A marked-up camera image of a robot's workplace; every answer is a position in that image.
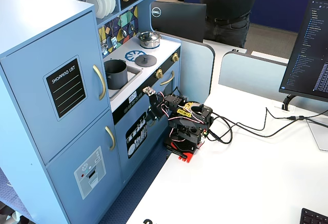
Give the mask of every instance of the black pot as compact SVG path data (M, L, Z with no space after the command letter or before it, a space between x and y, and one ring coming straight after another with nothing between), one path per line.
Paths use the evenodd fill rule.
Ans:
M104 63L108 89L121 89L128 83L127 64L122 60L109 60Z

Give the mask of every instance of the monitor screen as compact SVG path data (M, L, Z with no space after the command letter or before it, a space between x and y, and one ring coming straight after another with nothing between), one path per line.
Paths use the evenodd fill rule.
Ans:
M156 1L151 10L155 31L203 43L206 5Z
M280 92L328 101L328 0L310 0Z

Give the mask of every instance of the shopping list sign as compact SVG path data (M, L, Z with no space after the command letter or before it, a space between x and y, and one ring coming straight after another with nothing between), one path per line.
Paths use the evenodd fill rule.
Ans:
M46 80L59 118L86 97L77 58L49 75Z

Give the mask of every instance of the pot lid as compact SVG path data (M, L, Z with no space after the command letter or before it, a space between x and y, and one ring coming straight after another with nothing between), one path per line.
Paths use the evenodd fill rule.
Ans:
M140 34L139 39L144 42L156 42L159 40L159 34L155 32L144 32Z
M135 59L135 64L141 67L150 67L157 63L157 58L152 55L140 55Z

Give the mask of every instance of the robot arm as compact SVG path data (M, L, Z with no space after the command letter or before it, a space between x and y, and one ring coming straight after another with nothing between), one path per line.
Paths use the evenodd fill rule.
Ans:
M144 88L143 92L149 97L149 115L155 119L160 119L163 115L168 117L168 125L172 128L166 141L168 151L189 162L202 138L207 137L214 120L211 116L213 110L174 94L157 95L151 87Z

